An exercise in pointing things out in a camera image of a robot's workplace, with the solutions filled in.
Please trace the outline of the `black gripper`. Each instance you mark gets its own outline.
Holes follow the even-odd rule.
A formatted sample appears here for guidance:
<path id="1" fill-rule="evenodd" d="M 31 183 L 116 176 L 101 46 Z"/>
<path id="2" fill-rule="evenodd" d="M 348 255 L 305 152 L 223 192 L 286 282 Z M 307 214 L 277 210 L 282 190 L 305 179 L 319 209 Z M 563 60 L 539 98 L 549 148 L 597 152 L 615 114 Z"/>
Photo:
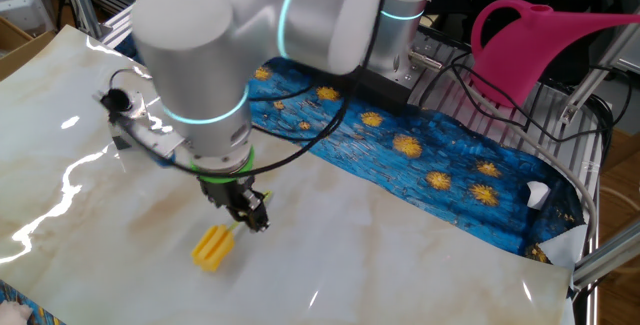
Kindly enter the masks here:
<path id="1" fill-rule="evenodd" d="M 202 193 L 217 208 L 226 206 L 231 217 L 239 223 L 245 223 L 253 232 L 264 232 L 269 226 L 267 206 L 271 192 L 254 191 L 254 177 L 237 179 L 198 178 Z"/>

